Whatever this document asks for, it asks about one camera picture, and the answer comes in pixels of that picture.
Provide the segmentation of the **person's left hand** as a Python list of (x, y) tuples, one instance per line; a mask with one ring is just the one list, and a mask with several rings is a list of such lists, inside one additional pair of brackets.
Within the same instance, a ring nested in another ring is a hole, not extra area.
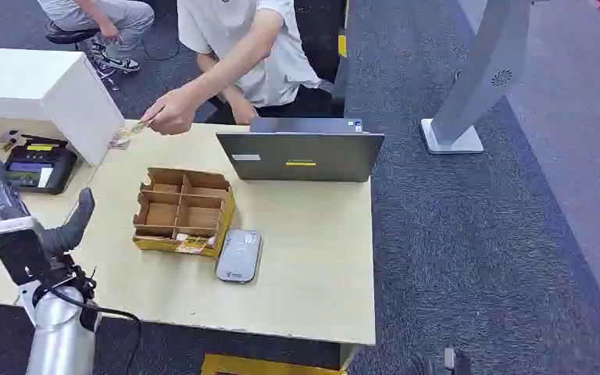
[(158, 98), (139, 119), (162, 135), (182, 134), (191, 129), (198, 106), (184, 87)]

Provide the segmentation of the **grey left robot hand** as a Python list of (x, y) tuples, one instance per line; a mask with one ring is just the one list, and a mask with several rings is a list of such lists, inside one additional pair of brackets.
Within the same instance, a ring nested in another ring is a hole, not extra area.
[(43, 228), (8, 181), (5, 165), (0, 160), (0, 235), (31, 230), (46, 255), (62, 254), (80, 244), (94, 209), (94, 195), (85, 187), (80, 191), (75, 210), (62, 226)]

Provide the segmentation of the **person's right hand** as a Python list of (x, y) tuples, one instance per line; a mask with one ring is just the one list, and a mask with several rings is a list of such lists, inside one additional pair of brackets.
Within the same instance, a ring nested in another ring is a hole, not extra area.
[(256, 108), (246, 99), (233, 100), (229, 104), (237, 125), (249, 125), (258, 116)]

